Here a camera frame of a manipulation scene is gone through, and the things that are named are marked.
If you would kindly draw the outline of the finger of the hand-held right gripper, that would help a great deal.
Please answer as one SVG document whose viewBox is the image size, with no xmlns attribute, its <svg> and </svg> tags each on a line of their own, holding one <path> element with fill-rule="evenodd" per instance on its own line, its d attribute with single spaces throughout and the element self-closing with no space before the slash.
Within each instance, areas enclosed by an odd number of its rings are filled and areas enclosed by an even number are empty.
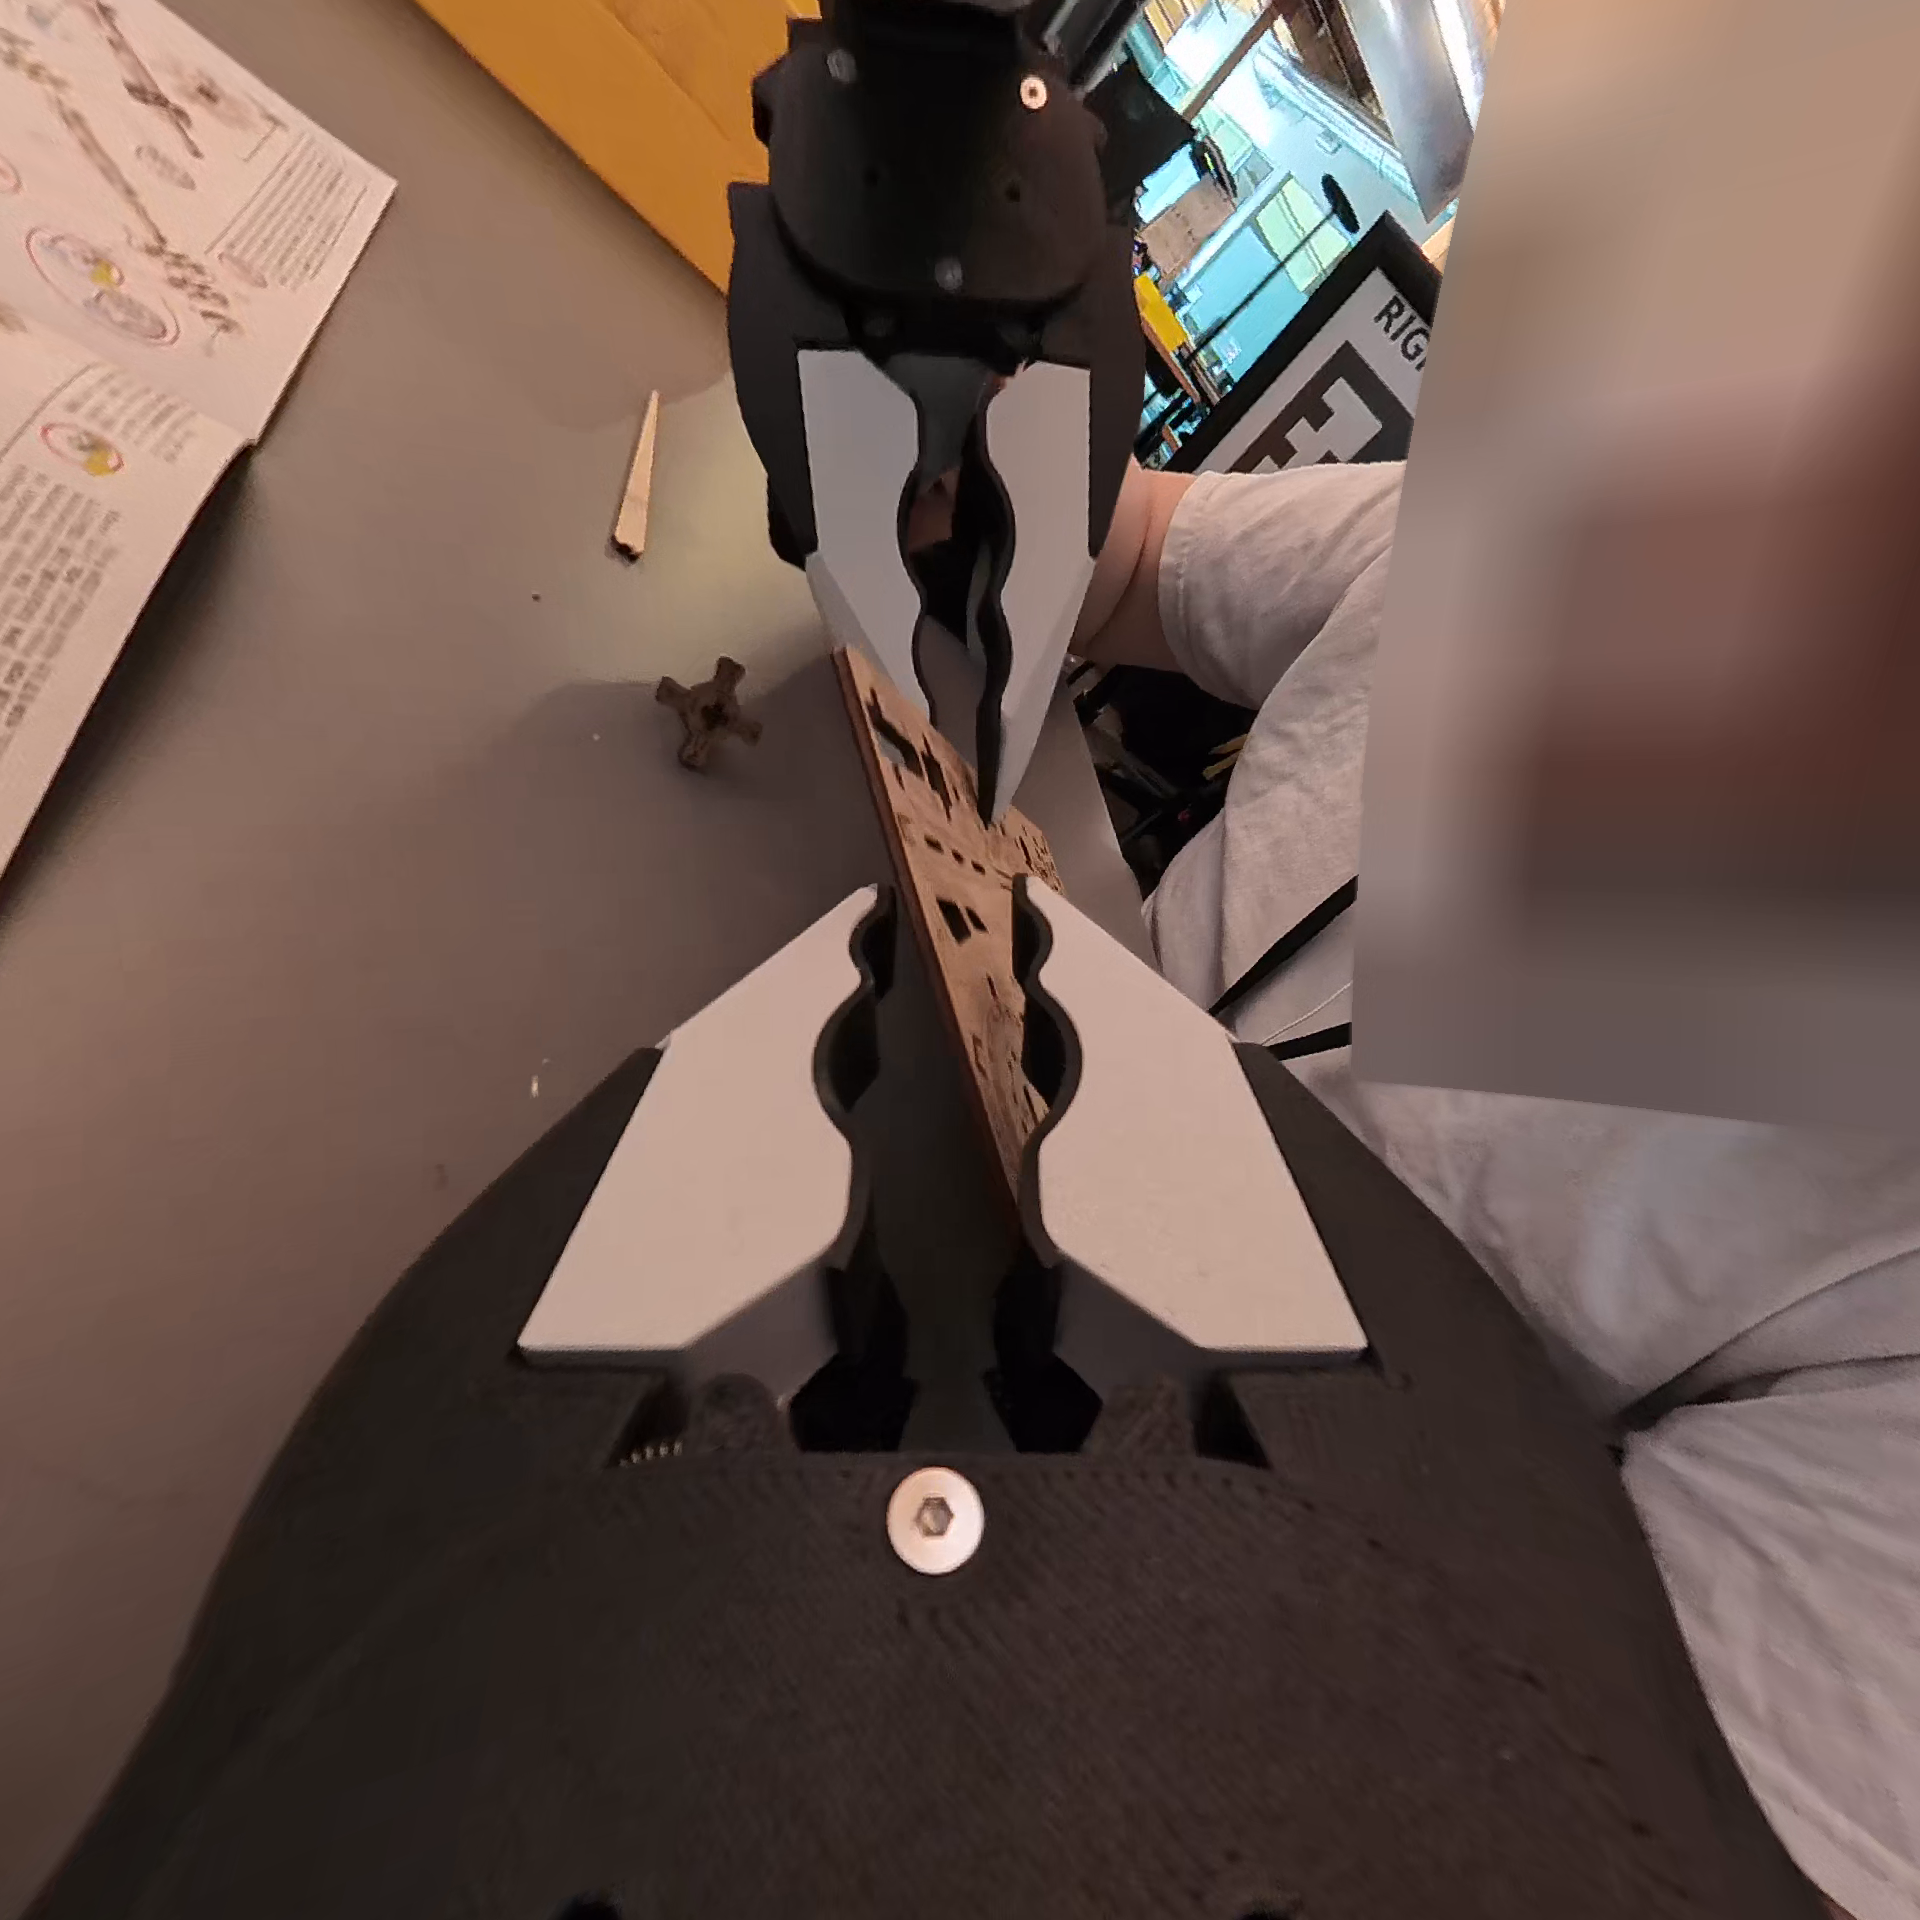
<svg viewBox="0 0 1920 1920">
<path fill-rule="evenodd" d="M 916 657 L 924 592 L 902 548 L 916 401 L 854 350 L 805 347 L 797 367 L 816 535 L 806 587 L 831 643 L 862 651 L 929 720 Z"/>
<path fill-rule="evenodd" d="M 1028 365 L 988 399 L 966 475 L 983 510 L 975 629 L 988 681 L 975 712 L 979 804 L 1003 813 L 1040 742 L 1091 584 L 1091 374 Z"/>
</svg>

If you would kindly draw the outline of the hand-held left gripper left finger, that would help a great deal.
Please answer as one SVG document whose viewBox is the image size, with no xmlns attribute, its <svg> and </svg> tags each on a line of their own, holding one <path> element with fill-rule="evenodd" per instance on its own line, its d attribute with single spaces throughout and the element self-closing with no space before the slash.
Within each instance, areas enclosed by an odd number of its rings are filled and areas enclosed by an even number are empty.
<svg viewBox="0 0 1920 1920">
<path fill-rule="evenodd" d="M 823 1368 L 873 1176 L 880 886 L 678 1023 L 519 1332 L 527 1361 Z"/>
</svg>

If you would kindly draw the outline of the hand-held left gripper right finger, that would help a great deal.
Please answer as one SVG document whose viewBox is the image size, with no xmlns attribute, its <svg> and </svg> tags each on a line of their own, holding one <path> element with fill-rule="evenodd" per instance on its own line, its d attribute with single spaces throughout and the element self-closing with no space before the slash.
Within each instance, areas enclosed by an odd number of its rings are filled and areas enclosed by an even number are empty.
<svg viewBox="0 0 1920 1920">
<path fill-rule="evenodd" d="M 1229 1035 L 1017 880 L 1023 1236 L 1063 1359 L 1355 1359 L 1364 1332 Z"/>
</svg>

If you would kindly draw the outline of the laser-cut wooden parts sheet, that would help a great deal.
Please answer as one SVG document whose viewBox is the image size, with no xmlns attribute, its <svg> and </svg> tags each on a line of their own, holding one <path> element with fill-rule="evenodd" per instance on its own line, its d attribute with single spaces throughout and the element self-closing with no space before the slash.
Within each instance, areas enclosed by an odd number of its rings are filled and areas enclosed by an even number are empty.
<svg viewBox="0 0 1920 1920">
<path fill-rule="evenodd" d="M 1046 1102 L 1023 1073 L 1017 976 L 1017 881 L 1060 884 L 1046 837 L 1020 808 L 984 822 L 963 753 L 864 653 L 835 647 L 831 671 L 999 1206 L 1055 1265 L 1021 1185 Z"/>
</svg>

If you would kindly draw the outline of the person's right forearm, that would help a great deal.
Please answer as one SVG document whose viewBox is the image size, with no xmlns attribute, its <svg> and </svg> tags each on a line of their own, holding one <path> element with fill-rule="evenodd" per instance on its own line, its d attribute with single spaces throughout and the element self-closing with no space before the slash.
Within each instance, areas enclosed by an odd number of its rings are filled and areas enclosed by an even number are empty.
<svg viewBox="0 0 1920 1920">
<path fill-rule="evenodd" d="M 1179 671 L 1160 619 L 1160 551 L 1169 521 L 1192 487 L 1190 473 L 1128 464 L 1094 558 L 1088 595 L 1067 651 L 1094 665 Z"/>
</svg>

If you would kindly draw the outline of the thin wooden stick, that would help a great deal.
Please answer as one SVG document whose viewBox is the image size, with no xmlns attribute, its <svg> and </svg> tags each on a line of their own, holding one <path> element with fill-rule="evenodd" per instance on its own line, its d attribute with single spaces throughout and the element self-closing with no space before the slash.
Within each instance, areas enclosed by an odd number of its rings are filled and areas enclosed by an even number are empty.
<svg viewBox="0 0 1920 1920">
<path fill-rule="evenodd" d="M 661 391 L 647 393 L 612 511 L 608 545 L 625 565 L 643 558 L 648 537 L 661 401 Z"/>
</svg>

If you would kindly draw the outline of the small dark cross-shaped wooden piece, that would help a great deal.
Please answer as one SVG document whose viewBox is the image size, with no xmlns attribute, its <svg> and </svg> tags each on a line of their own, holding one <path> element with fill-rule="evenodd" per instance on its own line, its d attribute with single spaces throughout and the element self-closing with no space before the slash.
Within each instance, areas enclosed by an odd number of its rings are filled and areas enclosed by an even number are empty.
<svg viewBox="0 0 1920 1920">
<path fill-rule="evenodd" d="M 739 692 L 745 679 L 747 665 L 731 656 L 716 657 L 710 675 L 692 685 L 671 677 L 659 679 L 655 702 L 678 717 L 676 759 L 681 768 L 707 769 L 726 741 L 747 747 L 760 742 L 760 720 L 747 715 L 740 707 Z"/>
</svg>

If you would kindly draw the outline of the yellow box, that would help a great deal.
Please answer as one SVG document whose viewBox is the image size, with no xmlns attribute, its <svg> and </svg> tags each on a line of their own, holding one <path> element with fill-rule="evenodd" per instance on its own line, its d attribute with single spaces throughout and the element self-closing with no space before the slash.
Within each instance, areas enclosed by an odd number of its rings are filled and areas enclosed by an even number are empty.
<svg viewBox="0 0 1920 1920">
<path fill-rule="evenodd" d="M 816 1 L 421 1 L 686 262 L 726 291 L 731 182 L 764 182 L 752 83 Z"/>
</svg>

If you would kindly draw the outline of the framed black white tag sign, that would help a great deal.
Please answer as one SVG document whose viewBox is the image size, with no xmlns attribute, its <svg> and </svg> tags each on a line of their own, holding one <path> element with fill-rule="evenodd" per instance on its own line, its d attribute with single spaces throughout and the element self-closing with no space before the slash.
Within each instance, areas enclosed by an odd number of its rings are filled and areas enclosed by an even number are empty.
<svg viewBox="0 0 1920 1920">
<path fill-rule="evenodd" d="M 1408 456 L 1443 273 L 1381 214 L 1167 456 L 1174 473 L 1277 473 Z"/>
</svg>

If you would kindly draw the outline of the printed instruction booklet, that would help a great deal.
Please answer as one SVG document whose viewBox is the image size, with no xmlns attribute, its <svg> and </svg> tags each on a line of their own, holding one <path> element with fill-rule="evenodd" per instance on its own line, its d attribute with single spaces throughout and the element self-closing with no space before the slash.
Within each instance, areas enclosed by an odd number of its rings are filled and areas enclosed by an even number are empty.
<svg viewBox="0 0 1920 1920">
<path fill-rule="evenodd" d="M 164 5 L 1 5 L 1 862 L 395 182 Z"/>
</svg>

